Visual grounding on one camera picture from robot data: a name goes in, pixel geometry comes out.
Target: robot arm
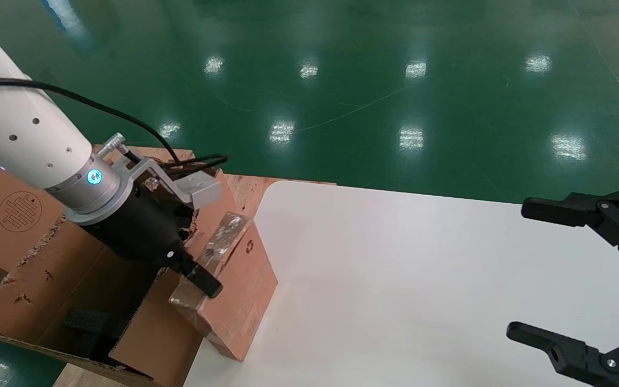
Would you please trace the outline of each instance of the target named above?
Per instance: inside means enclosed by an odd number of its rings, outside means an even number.
[[[0,78],[29,79],[1,48]],[[118,255],[171,267],[216,297],[221,283],[187,253],[175,219],[138,178],[150,174],[192,210],[221,195],[219,182],[202,171],[173,181],[155,161],[128,151],[123,141],[115,134],[94,153],[44,91],[0,86],[0,167],[54,196],[66,206],[69,220]],[[124,156],[109,165],[104,157],[114,149]]]

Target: green epoxy floor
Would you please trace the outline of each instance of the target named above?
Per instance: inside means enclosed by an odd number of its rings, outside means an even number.
[[[0,0],[0,45],[236,174],[509,203],[619,189],[619,1]],[[157,145],[55,100],[93,142]],[[0,385],[62,368],[3,345],[0,364]]]

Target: blue indicator light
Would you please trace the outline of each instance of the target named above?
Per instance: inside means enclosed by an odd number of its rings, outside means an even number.
[[[99,169],[93,169],[88,172],[88,183],[99,184],[100,181],[102,181],[102,172]]]

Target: white table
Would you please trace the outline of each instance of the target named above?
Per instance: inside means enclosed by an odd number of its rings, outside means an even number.
[[[522,321],[619,346],[619,253],[519,205],[275,183],[255,217],[278,288],[243,363],[204,343],[186,385],[584,385],[506,338]]]

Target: black cable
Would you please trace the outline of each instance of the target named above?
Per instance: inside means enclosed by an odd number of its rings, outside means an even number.
[[[220,159],[221,161],[217,161],[214,164],[214,165],[219,165],[219,164],[223,164],[224,162],[228,161],[228,156],[225,154],[214,153],[214,154],[208,154],[202,157],[195,157],[194,159],[178,161],[178,162],[169,162],[167,164],[163,164],[162,167],[164,168],[180,167],[182,165],[195,164],[196,162],[202,162],[202,161],[211,160],[211,159]]]
[[[202,156],[199,159],[191,159],[191,160],[187,160],[187,161],[181,161],[182,162],[187,162],[187,164],[194,164],[195,162],[198,161],[202,161],[204,159],[213,159],[214,156],[221,156],[218,160],[216,161],[212,161],[212,162],[207,162],[204,164],[200,164],[200,165],[193,165],[190,168],[184,168],[184,169],[177,169],[175,167],[167,167],[168,164],[164,164],[162,165],[162,168],[164,168],[164,171],[167,172],[167,175],[169,176],[176,176],[176,175],[181,175],[181,174],[194,174],[196,172],[199,172],[203,169],[207,169],[207,168],[211,168],[211,167],[216,167],[219,164],[223,164],[224,162],[228,161],[228,156],[226,155],[218,155],[218,154],[211,154],[211,155],[207,155],[207,156]]]
[[[138,162],[140,162],[140,158],[136,156],[135,153],[133,153],[133,151],[128,151],[125,154],[126,157],[128,157],[128,160],[135,162],[135,164],[138,164]]]
[[[147,132],[149,132],[151,135],[153,135],[154,137],[157,138],[157,140],[159,140],[159,142],[164,145],[164,148],[167,149],[167,151],[169,151],[169,154],[171,155],[171,157],[174,158],[175,162],[180,162],[178,156],[176,156],[176,152],[174,152],[174,148],[172,148],[169,143],[167,142],[166,139],[164,139],[164,137],[162,137],[161,134],[159,134],[159,132],[157,132],[157,130],[154,130],[151,126],[147,125],[146,123],[138,120],[135,117],[132,117],[130,115],[127,115],[126,113],[123,112],[119,112],[116,109],[113,109],[111,107],[102,105],[101,103],[97,103],[89,98],[85,98],[84,96],[78,95],[76,93],[74,93],[73,91],[69,91],[66,89],[62,89],[59,88],[59,86],[54,86],[54,85],[49,85],[49,83],[43,83],[43,82],[38,82],[38,81],[29,81],[27,79],[15,79],[15,78],[0,78],[0,86],[16,86],[19,88],[32,88],[32,89],[40,89],[40,90],[46,90],[46,91],[51,91],[53,93],[57,93],[58,95],[62,95],[66,98],[71,98],[73,100],[76,100],[80,103],[84,103],[88,106],[91,106],[97,110],[101,110],[102,112],[105,113],[109,113],[113,116],[116,116],[118,118],[122,118],[123,120],[126,120],[130,123],[133,123],[135,125],[138,125],[139,127],[142,127],[142,129],[147,130]]]

